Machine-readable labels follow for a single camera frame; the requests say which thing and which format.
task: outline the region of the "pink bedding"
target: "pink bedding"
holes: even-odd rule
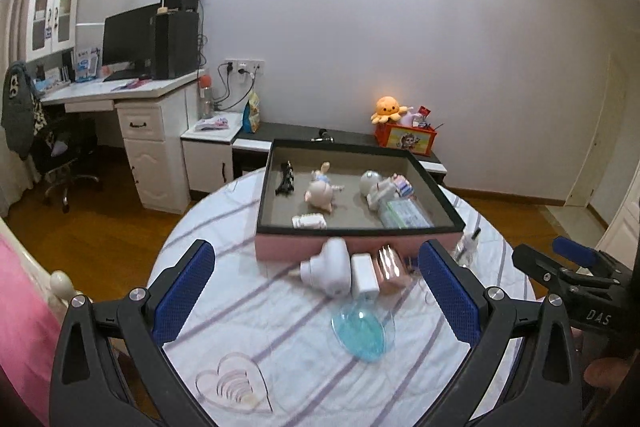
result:
[[[49,425],[49,383],[60,324],[17,254],[0,237],[0,365],[22,400]]]

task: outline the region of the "black countertop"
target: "black countertop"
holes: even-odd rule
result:
[[[258,127],[258,131],[256,133],[251,134],[241,130],[236,135],[236,139],[242,138],[244,140],[260,140],[265,142],[271,142],[275,139],[311,140],[319,137],[318,131],[318,127],[260,122],[260,127]],[[332,129],[327,129],[327,131],[334,138],[336,143],[346,143],[351,145],[378,145],[376,137],[374,137],[373,134],[336,131]],[[423,162],[442,163],[433,152],[431,152],[429,156],[423,156],[421,154],[415,154],[414,156]]]

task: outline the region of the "round table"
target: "round table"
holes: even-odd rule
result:
[[[394,347],[376,363],[342,349],[330,319],[340,305],[287,273],[258,263],[254,235],[264,169],[196,204],[158,255],[149,284],[196,239],[209,241],[216,267],[178,338],[165,353],[187,388],[221,427],[412,426],[467,351],[424,280],[376,304],[394,318]],[[533,300],[513,267],[511,247],[464,200],[442,189],[466,223],[482,228],[472,270],[485,286]],[[512,340],[476,415],[493,408],[516,355]]]

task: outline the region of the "orange plush toy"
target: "orange plush toy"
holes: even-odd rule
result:
[[[386,123],[388,120],[397,122],[408,108],[399,105],[392,96],[383,96],[376,102],[376,111],[371,115],[371,123]]]

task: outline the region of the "metal screw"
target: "metal screw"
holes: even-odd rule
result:
[[[145,298],[146,290],[144,288],[133,288],[129,292],[129,299],[132,301],[142,301]]]
[[[562,304],[561,297],[559,295],[556,295],[555,293],[549,293],[549,295],[547,295],[546,298],[549,299],[549,302],[553,306],[560,306]]]
[[[489,295],[489,298],[493,299],[494,301],[501,301],[502,299],[504,299],[504,292],[497,286],[492,286],[486,291],[486,293],[487,295]]]
[[[74,298],[71,299],[71,305],[74,308],[79,308],[85,302],[86,302],[86,297],[84,295],[76,295]]]

